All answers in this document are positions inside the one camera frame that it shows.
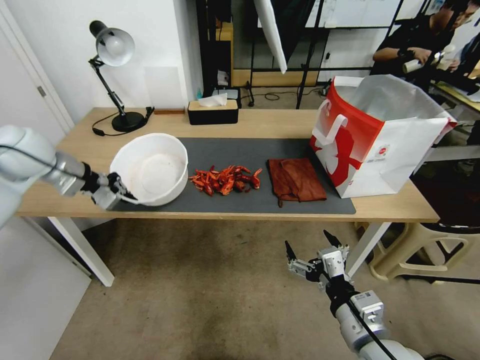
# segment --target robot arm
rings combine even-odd
[[[285,241],[288,269],[318,284],[331,301],[330,311],[340,324],[340,333],[348,348],[360,360],[422,360],[416,351],[388,340],[383,323],[384,304],[373,291],[358,292],[345,274],[348,245],[323,231],[331,247],[317,252],[309,261],[297,259]]]
[[[118,174],[92,171],[88,164],[56,151],[31,128],[0,127],[0,228],[37,180],[53,185],[63,196],[72,197],[79,192],[91,196],[95,204],[106,210],[122,199],[135,199]]]

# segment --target black tissue box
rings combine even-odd
[[[239,106],[235,100],[227,100],[223,106],[211,107],[190,101],[188,119],[192,125],[236,124],[239,121]]]

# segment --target white plastic bowl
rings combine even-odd
[[[187,149],[166,133],[139,136],[115,155],[110,172],[121,176],[126,188],[148,206],[165,205],[184,190],[188,181]]]

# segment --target lamp shade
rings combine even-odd
[[[98,20],[90,23],[90,32],[96,39],[98,57],[106,65],[119,67],[130,61],[135,52],[135,43],[128,32],[107,27]]]

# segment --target lamp base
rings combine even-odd
[[[117,115],[111,121],[111,126],[115,131],[121,133],[129,133],[140,129],[147,123],[145,117],[139,112],[126,112],[125,117],[122,118]]]

